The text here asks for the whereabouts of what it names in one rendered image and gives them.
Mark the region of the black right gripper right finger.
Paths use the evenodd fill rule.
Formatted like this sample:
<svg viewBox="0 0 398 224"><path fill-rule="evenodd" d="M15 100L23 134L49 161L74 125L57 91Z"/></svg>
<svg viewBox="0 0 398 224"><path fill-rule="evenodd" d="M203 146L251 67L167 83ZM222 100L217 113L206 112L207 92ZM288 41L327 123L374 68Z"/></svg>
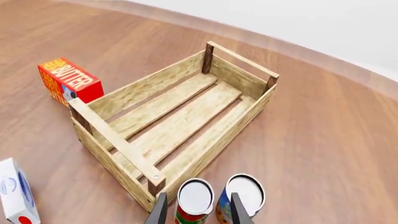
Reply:
<svg viewBox="0 0 398 224"><path fill-rule="evenodd" d="M251 224L251 218L236 192L231 194L231 216L233 224Z"/></svg>

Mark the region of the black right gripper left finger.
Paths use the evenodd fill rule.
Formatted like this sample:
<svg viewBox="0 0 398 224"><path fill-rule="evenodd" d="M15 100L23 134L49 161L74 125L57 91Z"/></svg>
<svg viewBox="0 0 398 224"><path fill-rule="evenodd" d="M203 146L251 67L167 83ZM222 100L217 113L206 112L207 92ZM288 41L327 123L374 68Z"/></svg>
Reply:
<svg viewBox="0 0 398 224"><path fill-rule="evenodd" d="M162 192L144 224L165 224L167 219L168 199L167 193Z"/></svg>

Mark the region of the wooden slat tray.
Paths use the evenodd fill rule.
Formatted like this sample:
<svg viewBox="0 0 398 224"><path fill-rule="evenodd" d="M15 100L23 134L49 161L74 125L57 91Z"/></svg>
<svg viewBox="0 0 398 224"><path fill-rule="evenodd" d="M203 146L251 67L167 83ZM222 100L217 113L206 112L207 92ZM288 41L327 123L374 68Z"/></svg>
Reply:
<svg viewBox="0 0 398 224"><path fill-rule="evenodd" d="M76 135L145 209L176 197L260 113L278 74L215 42L90 103L70 100Z"/></svg>

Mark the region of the blue and yellow tin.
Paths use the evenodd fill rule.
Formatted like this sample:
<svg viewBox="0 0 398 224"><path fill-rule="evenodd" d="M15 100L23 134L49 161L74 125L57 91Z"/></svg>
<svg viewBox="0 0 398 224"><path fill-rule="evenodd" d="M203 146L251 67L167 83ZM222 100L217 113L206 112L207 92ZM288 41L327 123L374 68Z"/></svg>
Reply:
<svg viewBox="0 0 398 224"><path fill-rule="evenodd" d="M216 217L221 224L233 224L231 194L235 192L250 218L256 216L265 205L265 191L257 179L243 173L233 175L227 180L216 205Z"/></svg>

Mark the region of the red and green tin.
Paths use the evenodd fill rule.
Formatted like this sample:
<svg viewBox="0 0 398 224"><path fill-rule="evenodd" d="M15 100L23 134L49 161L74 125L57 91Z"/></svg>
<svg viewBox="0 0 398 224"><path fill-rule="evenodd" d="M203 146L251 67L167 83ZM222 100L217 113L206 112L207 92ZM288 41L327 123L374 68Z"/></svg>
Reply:
<svg viewBox="0 0 398 224"><path fill-rule="evenodd" d="M205 224L215 201L212 186L205 180L186 180L178 189L175 224Z"/></svg>

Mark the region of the white and blue box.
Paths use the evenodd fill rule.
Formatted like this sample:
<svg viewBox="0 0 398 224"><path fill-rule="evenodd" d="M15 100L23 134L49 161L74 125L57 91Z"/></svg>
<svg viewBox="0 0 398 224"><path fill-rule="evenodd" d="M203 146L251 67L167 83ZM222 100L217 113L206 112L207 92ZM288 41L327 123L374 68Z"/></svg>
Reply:
<svg viewBox="0 0 398 224"><path fill-rule="evenodd" d="M41 224L25 173L13 158L0 161L0 199L12 224Z"/></svg>

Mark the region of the red butter box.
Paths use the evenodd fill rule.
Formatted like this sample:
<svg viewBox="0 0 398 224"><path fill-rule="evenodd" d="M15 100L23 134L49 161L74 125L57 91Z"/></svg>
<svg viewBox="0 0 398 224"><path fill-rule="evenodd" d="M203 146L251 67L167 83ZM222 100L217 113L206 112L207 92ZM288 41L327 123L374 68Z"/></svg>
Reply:
<svg viewBox="0 0 398 224"><path fill-rule="evenodd" d="M41 63L37 68L49 95L64 106L74 98L89 103L104 96L101 80L66 58Z"/></svg>

